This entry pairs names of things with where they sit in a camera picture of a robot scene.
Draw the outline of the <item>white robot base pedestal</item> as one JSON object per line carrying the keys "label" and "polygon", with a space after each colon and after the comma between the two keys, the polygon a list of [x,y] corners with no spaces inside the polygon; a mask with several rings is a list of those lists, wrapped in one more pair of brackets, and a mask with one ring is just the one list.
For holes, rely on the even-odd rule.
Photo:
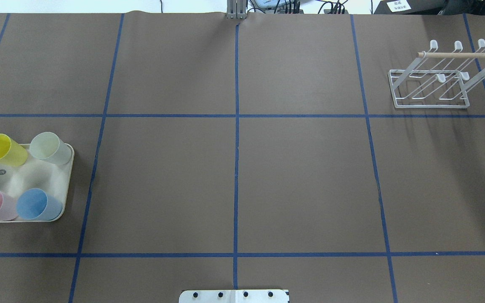
{"label": "white robot base pedestal", "polygon": [[289,291],[282,289],[253,290],[187,290],[179,303],[289,303]]}

